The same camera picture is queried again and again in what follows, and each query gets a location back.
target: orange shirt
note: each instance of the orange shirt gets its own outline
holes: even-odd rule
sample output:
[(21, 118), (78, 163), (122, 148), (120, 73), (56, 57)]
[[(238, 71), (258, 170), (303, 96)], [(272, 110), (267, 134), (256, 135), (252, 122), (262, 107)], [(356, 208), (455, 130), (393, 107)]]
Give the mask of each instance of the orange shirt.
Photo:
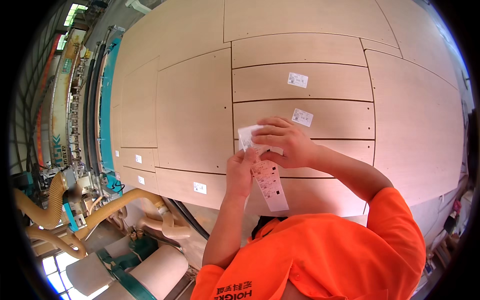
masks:
[(366, 228), (332, 214), (270, 221), (226, 270), (202, 267), (191, 299), (280, 299), (287, 279), (312, 299), (409, 299), (425, 266), (422, 233), (396, 189), (369, 205)]

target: black cable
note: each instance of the black cable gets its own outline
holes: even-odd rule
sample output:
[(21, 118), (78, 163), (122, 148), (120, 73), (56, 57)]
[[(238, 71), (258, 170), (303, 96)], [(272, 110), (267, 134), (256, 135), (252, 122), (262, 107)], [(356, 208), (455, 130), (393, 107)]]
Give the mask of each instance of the black cable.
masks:
[(91, 162), (93, 174), (98, 177), (100, 176), (100, 171), (98, 170), (98, 157), (96, 155), (96, 141), (95, 141), (95, 98), (96, 90), (98, 88), (97, 82), (98, 77), (100, 76), (100, 68), (102, 66), (103, 54), (105, 52), (105, 44), (100, 46), (98, 51), (98, 60), (93, 71), (92, 88), (90, 90), (90, 99), (88, 101), (88, 149), (90, 149)]
[(118, 191), (118, 192), (123, 191), (123, 189), (125, 188), (125, 184), (123, 184), (123, 183), (117, 184), (117, 183), (120, 183), (120, 181), (117, 180), (117, 182), (115, 183), (115, 186), (121, 186), (121, 189), (120, 189), (120, 191)]
[(90, 61), (90, 66), (88, 67), (87, 73), (87, 80), (85, 85), (85, 97), (84, 97), (84, 115), (82, 116), (83, 124), (82, 124), (82, 138), (84, 141), (84, 155), (85, 155), (85, 168), (90, 171), (92, 168), (90, 163), (90, 154), (88, 153), (88, 95), (90, 93), (90, 82), (92, 80), (92, 73), (93, 73), (93, 66), (95, 65), (95, 58)]
[(185, 205), (182, 202), (177, 200), (173, 200), (170, 198), (169, 200), (172, 203), (172, 205), (179, 211), (182, 217), (184, 217), (185, 220), (187, 220), (188, 224), (190, 224), (190, 226), (192, 226), (204, 239), (208, 240), (208, 238), (210, 237), (210, 234), (208, 234), (208, 232), (206, 232), (206, 230), (202, 227), (202, 225), (200, 225), (197, 222), (195, 217), (192, 216), (192, 214), (185, 207)]

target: light wood board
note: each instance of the light wood board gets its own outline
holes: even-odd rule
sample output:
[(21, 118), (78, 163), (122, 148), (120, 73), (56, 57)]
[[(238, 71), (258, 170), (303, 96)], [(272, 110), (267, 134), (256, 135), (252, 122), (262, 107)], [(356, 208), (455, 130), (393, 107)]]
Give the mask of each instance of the light wood board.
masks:
[(234, 134), (271, 116), (292, 119), (298, 108), (313, 114), (310, 127), (298, 125), (310, 138), (374, 139), (373, 103), (344, 100), (270, 100), (233, 104)]
[(110, 109), (110, 139), (112, 143), (113, 167), (115, 170), (122, 166), (120, 156), (115, 155), (115, 151), (119, 152), (121, 147), (121, 107), (116, 106)]
[(361, 44), (364, 49), (376, 50), (376, 51), (392, 54), (397, 57), (402, 57), (402, 53), (400, 53), (400, 49), (386, 45), (386, 44), (370, 41), (363, 38), (361, 39)]
[(123, 80), (121, 146), (156, 148), (155, 95), (158, 58)]
[(156, 148), (122, 148), (120, 160), (124, 167), (155, 172), (154, 152)]
[(158, 73), (160, 167), (226, 173), (233, 155), (230, 49)]
[(225, 1), (225, 41), (295, 32), (357, 36), (397, 46), (375, 0)]
[[(158, 180), (159, 195), (199, 206), (220, 209), (227, 189), (225, 175), (163, 168), (156, 168), (155, 172)], [(207, 194), (195, 192), (193, 190), (194, 182), (205, 184), (207, 186)]]
[[(344, 155), (363, 161), (369, 165), (373, 165), (373, 148), (375, 147), (375, 141), (358, 141), (358, 140), (314, 140), (317, 145), (323, 145), (332, 150), (340, 152)], [(239, 149), (239, 141), (235, 141), (235, 151)], [(273, 152), (283, 154), (283, 149), (279, 147), (272, 147)], [(294, 168), (285, 169), (278, 166), (280, 177), (332, 177), (332, 175), (324, 172), (317, 171), (312, 168)]]
[[(308, 77), (307, 87), (288, 84), (290, 73)], [(372, 101), (365, 67), (330, 63), (286, 63), (235, 69), (233, 102), (329, 98)]]
[(257, 36), (232, 42), (232, 67), (283, 63), (331, 62), (367, 66), (360, 40), (316, 33)]
[(463, 117), (458, 91), (409, 61), (365, 51), (375, 97), (374, 166), (408, 205), (458, 185)]
[[(145, 184), (139, 182), (139, 176), (144, 179)], [(159, 195), (156, 174), (154, 172), (122, 167), (120, 178), (121, 182), (125, 184)]]
[(429, 14), (411, 0), (378, 0), (402, 51), (403, 58), (419, 64), (458, 88), (450, 55)]
[(358, 216), (363, 213), (365, 202), (337, 179), (282, 178), (280, 181), (289, 210), (271, 212), (258, 184), (254, 181), (245, 213), (260, 216), (294, 216), (321, 213)]
[(158, 70), (230, 47), (223, 42), (222, 0), (162, 3), (123, 34), (115, 72), (129, 74), (160, 55)]

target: dust collection hose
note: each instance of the dust collection hose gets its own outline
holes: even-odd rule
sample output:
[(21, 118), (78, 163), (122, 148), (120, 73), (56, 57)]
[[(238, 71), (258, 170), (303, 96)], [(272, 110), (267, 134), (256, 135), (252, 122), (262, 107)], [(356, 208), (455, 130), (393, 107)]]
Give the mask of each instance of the dust collection hose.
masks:
[(173, 215), (171, 212), (166, 212), (162, 215), (163, 221), (157, 221), (144, 216), (137, 221), (136, 227), (143, 228), (145, 226), (162, 231), (163, 235), (172, 240), (180, 240), (189, 238), (192, 235), (190, 227), (175, 226), (173, 222)]
[(86, 255), (84, 245), (82, 244), (82, 242), (80, 242), (80, 240), (78, 240), (76, 236), (74, 236), (74, 234), (70, 230), (67, 230), (67, 235), (69, 236), (70, 242), (74, 246), (78, 247), (78, 250), (72, 249), (72, 247), (65, 243), (61, 238), (57, 237), (56, 235), (50, 233), (47, 230), (39, 229), (36, 225), (27, 227), (25, 231), (30, 239), (45, 240), (75, 258), (82, 259)]
[(85, 218), (85, 222), (87, 226), (83, 227), (79, 231), (75, 232), (75, 236), (79, 239), (83, 239), (87, 236), (88, 232), (91, 231), (97, 224), (101, 221), (105, 220), (113, 213), (127, 205), (134, 199), (138, 198), (147, 198), (150, 200), (157, 210), (165, 209), (165, 203), (162, 200), (162, 197), (159, 195), (155, 195), (153, 193), (140, 190), (140, 189), (133, 189), (123, 194), (122, 197), (105, 204), (102, 208), (92, 212), (87, 218)]
[[(40, 207), (36, 206), (25, 194), (21, 191), (15, 191), (15, 198), (17, 200), (17, 205), (20, 209), (22, 209), (34, 222), (41, 225), (44, 228), (48, 228), (46, 226), (50, 226), (50, 229), (55, 228), (60, 220), (60, 215), (62, 212), (61, 204), (62, 204), (62, 196), (63, 192), (65, 192), (65, 188), (63, 187), (63, 178), (61, 173), (57, 173), (54, 179), (52, 180), (52, 184), (50, 186), (50, 198), (49, 198), (49, 205), (48, 209), (43, 210)], [(67, 230), (69, 234), (70, 242), (78, 247), (78, 250), (72, 249), (67, 243), (65, 243), (62, 239), (55, 236), (54, 234), (50, 233), (47, 230), (40, 230), (37, 226), (30, 226), (26, 229), (27, 235), (31, 239), (39, 239), (45, 240), (53, 245), (59, 247), (63, 251), (67, 252), (69, 255), (76, 257), (78, 259), (84, 258), (86, 255), (85, 247), (83, 246), (82, 242), (80, 241), (83, 239), (87, 234), (95, 228), (101, 221), (105, 220), (107, 217), (112, 215), (113, 213), (117, 212), (119, 209), (123, 208), (129, 202), (134, 199), (138, 198), (147, 198), (152, 202), (155, 208), (162, 213), (162, 217), (164, 218), (164, 222), (162, 225), (162, 231), (164, 235), (168, 238), (172, 239), (184, 239), (190, 236), (190, 228), (189, 227), (174, 227), (173, 216), (171, 212), (168, 211), (168, 208), (165, 206), (165, 203), (162, 200), (162, 197), (159, 195), (155, 195), (153, 193), (134, 189), (128, 191), (123, 194), (122, 197), (107, 203), (105, 206), (101, 207), (100, 209), (94, 211), (90, 216), (85, 219), (86, 226), (80, 229), (79, 231), (73, 234), (70, 230)]]
[(66, 191), (63, 175), (58, 172), (50, 184), (50, 196), (48, 197), (48, 208), (42, 209), (30, 200), (22, 191), (13, 189), (17, 207), (21, 209), (33, 222), (45, 229), (53, 229), (59, 224), (63, 193)]

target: yellow flexible hose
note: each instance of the yellow flexible hose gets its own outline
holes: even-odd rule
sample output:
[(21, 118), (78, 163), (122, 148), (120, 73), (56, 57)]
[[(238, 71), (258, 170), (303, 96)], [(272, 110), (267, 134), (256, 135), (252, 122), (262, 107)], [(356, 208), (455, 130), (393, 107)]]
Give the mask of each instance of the yellow flexible hose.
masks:
[(86, 250), (82, 242), (80, 242), (80, 240), (78, 240), (78, 238), (69, 230), (67, 231), (69, 240), (75, 247), (78, 247), (78, 250), (72, 249), (61, 238), (48, 232), (47, 230), (41, 230), (35, 225), (27, 227), (25, 231), (29, 238), (45, 240), (51, 243), (52, 245), (62, 249), (63, 251), (67, 252), (69, 255), (75, 258), (82, 259), (86, 255)]
[(133, 189), (124, 193), (122, 197), (113, 200), (112, 202), (109, 202), (105, 206), (101, 207), (100, 209), (92, 212), (91, 215), (85, 218), (87, 226), (75, 232), (75, 236), (80, 240), (83, 239), (87, 236), (88, 232), (90, 232), (101, 221), (108, 218), (108, 216), (112, 215), (114, 212), (118, 211), (132, 200), (138, 198), (147, 198), (153, 203), (153, 205), (155, 205), (155, 208), (157, 209), (165, 206), (162, 197), (160, 197), (159, 195), (155, 195), (153, 193), (140, 189)]
[(33, 203), (22, 191), (13, 189), (17, 207), (29, 216), (34, 223), (45, 229), (53, 229), (58, 225), (62, 212), (63, 193), (65, 191), (62, 173), (58, 172), (50, 184), (48, 208), (42, 209)]

